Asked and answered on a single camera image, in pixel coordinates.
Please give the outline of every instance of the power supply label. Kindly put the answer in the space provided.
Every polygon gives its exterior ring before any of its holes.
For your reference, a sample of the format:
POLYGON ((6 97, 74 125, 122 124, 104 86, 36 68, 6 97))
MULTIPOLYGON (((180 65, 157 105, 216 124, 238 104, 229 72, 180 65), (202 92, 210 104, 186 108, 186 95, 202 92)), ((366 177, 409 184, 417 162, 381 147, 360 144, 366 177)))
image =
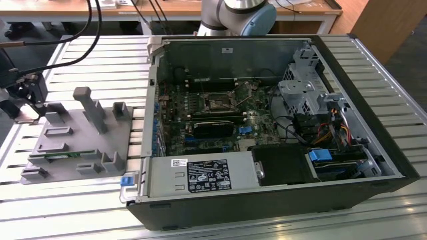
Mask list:
POLYGON ((232 189, 232 180, 225 159, 188 162, 186 171, 188 191, 192 194, 232 189))

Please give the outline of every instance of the slotted worktable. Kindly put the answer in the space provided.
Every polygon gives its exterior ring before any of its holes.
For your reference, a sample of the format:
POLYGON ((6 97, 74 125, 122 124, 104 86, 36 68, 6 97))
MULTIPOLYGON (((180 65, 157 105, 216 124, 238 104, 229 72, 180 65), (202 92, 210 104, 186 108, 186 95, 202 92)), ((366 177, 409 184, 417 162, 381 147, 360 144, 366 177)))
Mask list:
MULTIPOLYGON (((421 176, 417 182, 397 192, 373 197, 349 210, 153 232, 144 229, 120 203, 120 177, 20 185, 20 173, 42 126, 14 125, 0 150, 1 240, 46 237, 66 240, 245 240, 286 239, 288 235, 292 240, 421 238, 427 233, 425 113, 357 40, 342 35, 321 38, 412 162, 421 176)), ((78 58, 92 41, 93 37, 80 37, 70 44, 60 45, 49 65, 78 58)), ((44 73, 48 103, 61 102, 68 109, 81 108, 72 95, 74 87, 85 86, 90 87, 92 98, 100 100, 102 107, 112 107, 114 101, 136 107, 129 172, 136 171, 140 164, 149 70, 146 41, 145 36, 102 37, 88 59, 44 73)))

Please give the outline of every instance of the floor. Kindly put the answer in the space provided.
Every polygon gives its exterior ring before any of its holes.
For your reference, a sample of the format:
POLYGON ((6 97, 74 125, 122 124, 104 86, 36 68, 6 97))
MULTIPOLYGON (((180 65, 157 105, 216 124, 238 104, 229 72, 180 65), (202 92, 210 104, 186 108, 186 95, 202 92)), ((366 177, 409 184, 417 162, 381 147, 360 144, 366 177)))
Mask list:
MULTIPOLYGON (((36 28, 25 34, 25 37, 20 41, 36 42, 36 41, 54 41, 61 36, 66 35, 66 32, 60 23, 53 23, 53 30, 45 31, 41 23, 34 23, 36 28)), ((76 24, 77 28, 84 27, 84 23, 76 24)), ((192 34, 198 28, 194 22, 172 22, 170 29, 177 35, 192 34)), ((93 36, 96 33, 96 23, 92 23, 85 35, 93 36)), ((113 35, 141 35, 142 30, 138 27, 136 31, 122 32, 117 22, 105 22, 102 25, 101 34, 105 36, 113 35)), ((162 30, 158 25, 153 26, 153 34, 162 34, 162 30)), ((0 43, 10 42, 4 37, 4 33, 0 32, 0 43)), ((14 62, 16 67, 20 70, 45 66, 53 54, 56 46, 32 46, 8 48, 8 55, 14 62)), ((401 86, 405 88, 411 96, 415 98, 424 110, 427 110, 427 17, 423 19, 413 35, 409 36, 399 51, 392 56, 387 70, 392 76, 397 79, 401 86)), ((8 116, 0 112, 0 146, 6 138, 13 122, 8 119, 8 116)))

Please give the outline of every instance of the green circuit board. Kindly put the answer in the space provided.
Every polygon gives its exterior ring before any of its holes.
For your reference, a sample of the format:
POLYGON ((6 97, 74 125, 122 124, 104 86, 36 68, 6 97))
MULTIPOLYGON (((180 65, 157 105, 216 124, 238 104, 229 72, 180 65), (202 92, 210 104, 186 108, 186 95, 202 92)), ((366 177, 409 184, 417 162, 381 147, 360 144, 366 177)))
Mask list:
POLYGON ((166 101, 162 101, 162 119, 165 124, 166 156, 182 156, 192 154, 232 153, 246 151, 248 145, 270 145, 281 142, 277 129, 273 125, 268 109, 270 86, 249 89, 250 81, 240 82, 241 87, 233 92, 230 101, 221 99, 222 93, 190 93, 182 86, 170 86, 166 91, 160 87, 160 93, 168 93, 166 101), (244 112, 245 120, 234 124, 232 136, 213 139, 194 139, 188 133, 192 125, 188 115, 205 114, 205 99, 214 101, 209 106, 212 113, 244 112), (250 132, 240 134, 238 128, 250 127, 250 132))

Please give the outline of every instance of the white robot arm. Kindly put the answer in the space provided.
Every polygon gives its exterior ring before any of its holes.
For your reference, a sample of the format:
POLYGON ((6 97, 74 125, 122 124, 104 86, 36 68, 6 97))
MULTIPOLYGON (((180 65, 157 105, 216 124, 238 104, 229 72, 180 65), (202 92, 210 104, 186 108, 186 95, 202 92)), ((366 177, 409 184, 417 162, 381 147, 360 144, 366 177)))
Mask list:
POLYGON ((277 11, 268 0, 202 0, 197 36, 262 36, 270 31, 277 11))

